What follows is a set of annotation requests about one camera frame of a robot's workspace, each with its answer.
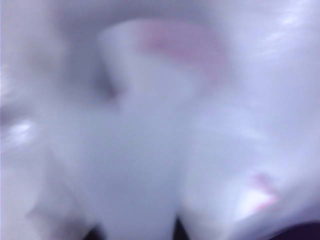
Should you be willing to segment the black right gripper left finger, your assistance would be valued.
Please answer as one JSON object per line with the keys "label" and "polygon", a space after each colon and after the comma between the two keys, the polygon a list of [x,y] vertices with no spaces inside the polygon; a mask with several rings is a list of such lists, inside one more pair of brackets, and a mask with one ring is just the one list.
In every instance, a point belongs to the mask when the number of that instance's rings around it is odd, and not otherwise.
{"label": "black right gripper left finger", "polygon": [[106,240],[107,235],[99,225],[93,226],[83,237],[83,240]]}

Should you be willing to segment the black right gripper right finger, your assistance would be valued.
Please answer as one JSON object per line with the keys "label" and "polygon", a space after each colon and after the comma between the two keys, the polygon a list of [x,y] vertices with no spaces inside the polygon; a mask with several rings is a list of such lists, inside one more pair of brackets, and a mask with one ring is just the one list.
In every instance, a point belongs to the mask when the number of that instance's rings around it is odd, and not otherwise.
{"label": "black right gripper right finger", "polygon": [[320,240],[320,223],[309,222],[289,227],[271,240]]}

